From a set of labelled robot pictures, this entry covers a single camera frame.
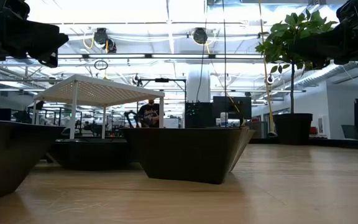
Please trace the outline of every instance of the desk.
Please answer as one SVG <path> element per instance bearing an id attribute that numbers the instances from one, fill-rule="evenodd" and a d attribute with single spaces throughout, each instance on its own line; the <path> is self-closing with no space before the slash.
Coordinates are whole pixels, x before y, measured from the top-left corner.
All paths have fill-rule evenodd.
<path id="1" fill-rule="evenodd" d="M 250 145 L 221 185 L 130 170 L 38 166 L 0 198 L 0 223 L 354 224 L 358 150 Z"/>

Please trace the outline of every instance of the dark planter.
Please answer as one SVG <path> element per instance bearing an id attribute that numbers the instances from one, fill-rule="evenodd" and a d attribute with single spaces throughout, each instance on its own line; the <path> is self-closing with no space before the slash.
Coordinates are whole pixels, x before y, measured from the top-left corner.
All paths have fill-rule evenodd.
<path id="1" fill-rule="evenodd" d="M 254 131 L 242 129 L 123 129 L 150 178 L 223 183 Z"/>
<path id="2" fill-rule="evenodd" d="M 125 139 L 60 139 L 49 154 L 65 169 L 111 170 L 131 162 L 131 149 Z"/>
<path id="3" fill-rule="evenodd" d="M 0 197 L 16 190 L 61 131 L 61 127 L 0 121 Z"/>
<path id="4" fill-rule="evenodd" d="M 280 114 L 275 115 L 273 119 L 281 144 L 308 144 L 311 121 L 313 120 L 312 114 Z"/>

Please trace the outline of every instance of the white canopy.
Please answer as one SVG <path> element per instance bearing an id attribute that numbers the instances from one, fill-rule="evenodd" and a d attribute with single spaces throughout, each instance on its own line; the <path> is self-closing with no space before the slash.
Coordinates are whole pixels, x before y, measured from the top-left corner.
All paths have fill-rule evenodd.
<path id="1" fill-rule="evenodd" d="M 147 90 L 83 75 L 73 75 L 35 95 L 34 99 L 71 103 L 74 95 L 74 82 L 78 82 L 78 105 L 114 106 L 165 96 L 165 93 L 160 91 Z"/>

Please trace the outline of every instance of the monitor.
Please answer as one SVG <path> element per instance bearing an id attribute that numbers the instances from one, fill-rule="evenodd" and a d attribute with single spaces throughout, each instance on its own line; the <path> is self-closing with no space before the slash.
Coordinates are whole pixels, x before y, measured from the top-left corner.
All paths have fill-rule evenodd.
<path id="1" fill-rule="evenodd" d="M 229 119 L 252 119 L 252 100 L 251 97 L 232 97 L 234 103 L 240 111 L 232 104 L 229 97 L 214 96 L 213 98 L 213 116 L 220 118 L 222 112 L 229 113 Z"/>

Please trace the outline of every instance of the potted plant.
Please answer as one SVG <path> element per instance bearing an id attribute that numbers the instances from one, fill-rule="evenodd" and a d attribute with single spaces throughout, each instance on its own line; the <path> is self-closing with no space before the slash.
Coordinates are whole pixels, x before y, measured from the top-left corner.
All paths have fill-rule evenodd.
<path id="1" fill-rule="evenodd" d="M 287 15 L 284 23 L 281 21 L 274 24 L 266 41 L 256 47 L 256 51 L 265 56 L 266 63 L 276 63 L 270 73 L 291 67 L 291 113 L 275 115 L 276 130 L 280 142 L 284 144 L 305 144 L 309 138 L 312 114 L 294 113 L 294 79 L 295 69 L 303 71 L 316 69 L 313 62 L 299 56 L 292 51 L 297 40 L 311 35 L 321 34 L 332 30 L 336 22 L 327 22 L 327 18 L 321 18 L 320 12 L 316 11 L 297 15 Z"/>

